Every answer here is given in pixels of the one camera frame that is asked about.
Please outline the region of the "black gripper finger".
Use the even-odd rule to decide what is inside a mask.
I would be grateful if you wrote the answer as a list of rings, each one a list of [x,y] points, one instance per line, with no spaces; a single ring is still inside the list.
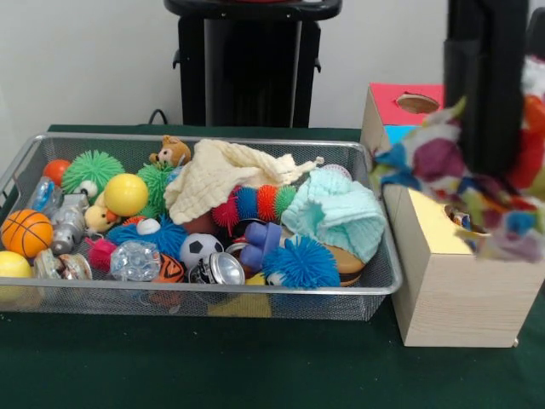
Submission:
[[[476,46],[470,58],[467,144],[470,169],[499,176],[519,150],[522,68],[525,60],[527,1],[463,1],[464,25]]]
[[[444,106],[465,101],[462,123],[479,124],[479,76],[484,11],[482,2],[448,2],[447,31],[444,41]]]

